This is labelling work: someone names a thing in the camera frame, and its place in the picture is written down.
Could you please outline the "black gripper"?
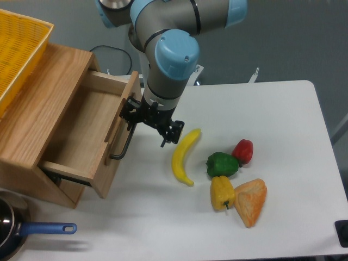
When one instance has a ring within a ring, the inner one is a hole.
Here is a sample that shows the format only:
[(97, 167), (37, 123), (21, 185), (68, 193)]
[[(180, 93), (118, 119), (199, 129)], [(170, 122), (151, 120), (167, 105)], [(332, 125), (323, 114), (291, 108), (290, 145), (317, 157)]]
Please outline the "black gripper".
[(175, 109), (160, 110), (159, 103), (149, 105), (142, 98), (141, 101), (128, 97), (121, 109), (120, 118), (127, 122), (127, 130), (131, 130), (137, 123), (144, 123), (156, 129), (163, 137), (161, 147), (165, 144), (178, 144), (185, 123), (173, 121)]

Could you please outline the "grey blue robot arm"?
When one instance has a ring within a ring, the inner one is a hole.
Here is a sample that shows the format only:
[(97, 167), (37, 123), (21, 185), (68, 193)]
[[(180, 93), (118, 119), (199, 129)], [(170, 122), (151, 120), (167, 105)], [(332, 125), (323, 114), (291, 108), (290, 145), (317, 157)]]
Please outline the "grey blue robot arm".
[(164, 143), (179, 141), (184, 123), (172, 114), (196, 69), (200, 47), (196, 36), (241, 22), (246, 1), (97, 1), (106, 27), (133, 26), (149, 63), (141, 100), (126, 99), (120, 116), (129, 129), (144, 123)]

